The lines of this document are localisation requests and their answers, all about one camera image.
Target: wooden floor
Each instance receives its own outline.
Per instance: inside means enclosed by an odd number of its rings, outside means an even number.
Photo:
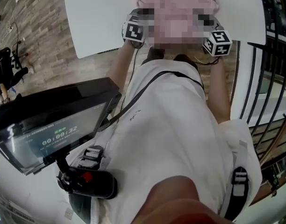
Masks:
[[[26,96],[31,93],[51,89],[54,87],[75,82],[103,77],[114,60],[117,51],[96,54],[78,59],[73,46],[69,30],[64,0],[19,0],[15,7],[15,0],[0,0],[0,42],[6,34],[6,25],[12,23],[12,13],[18,26],[19,40],[25,38],[20,46],[20,53],[28,52],[22,65],[32,65],[35,74],[27,74],[24,83],[18,83],[14,88],[18,93]],[[13,31],[6,36],[0,49],[12,47],[16,42],[17,32]],[[138,55],[136,66],[146,58],[148,47],[144,46]],[[237,46],[234,43],[231,54],[224,59],[227,71],[229,93],[232,91],[236,70]],[[202,50],[191,50],[189,57],[205,61],[209,57]],[[173,58],[173,53],[166,55]],[[209,67],[200,66],[200,73],[208,91]]]

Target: white board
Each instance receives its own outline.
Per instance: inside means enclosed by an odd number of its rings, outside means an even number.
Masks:
[[[69,28],[78,58],[123,45],[122,25],[135,0],[65,0]]]
[[[265,14],[262,0],[219,0],[215,15],[231,39],[265,45]]]

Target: buckle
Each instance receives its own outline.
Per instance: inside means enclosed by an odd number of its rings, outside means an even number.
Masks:
[[[246,184],[248,181],[249,179],[246,169],[238,167],[234,170],[231,182],[232,185]]]
[[[101,146],[88,147],[84,151],[83,158],[100,163],[103,152],[104,149]]]

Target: chair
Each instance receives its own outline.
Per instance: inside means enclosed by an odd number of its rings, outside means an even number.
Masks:
[[[13,56],[11,56],[11,50],[8,47],[0,50],[0,84],[3,83],[7,90],[15,86],[28,73],[28,68],[23,68],[19,60],[21,57],[28,55],[28,53],[25,53],[18,56],[18,45],[20,43],[21,41],[18,41],[15,44],[16,49],[12,52]],[[14,75],[12,68],[20,70]]]

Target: red button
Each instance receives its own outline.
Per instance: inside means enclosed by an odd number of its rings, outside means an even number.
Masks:
[[[90,182],[93,179],[91,173],[89,173],[89,172],[84,173],[82,176],[86,182]]]

